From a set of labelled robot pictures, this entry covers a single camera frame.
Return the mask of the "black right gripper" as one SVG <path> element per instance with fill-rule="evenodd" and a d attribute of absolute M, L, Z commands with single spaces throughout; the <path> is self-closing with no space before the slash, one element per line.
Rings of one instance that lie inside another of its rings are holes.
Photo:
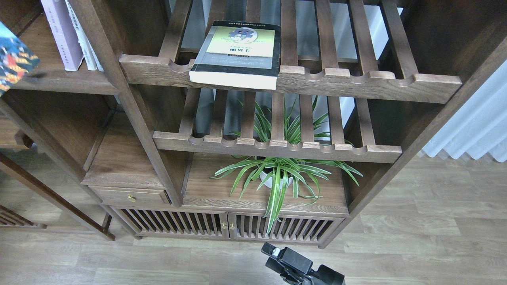
<path fill-rule="evenodd" d="M 269 257 L 265 263 L 266 267 L 278 273 L 282 280 L 290 285 L 346 284 L 343 274 L 323 264 L 315 271 L 311 269 L 311 260 L 288 247 L 280 249 L 265 242 L 261 252 Z"/>

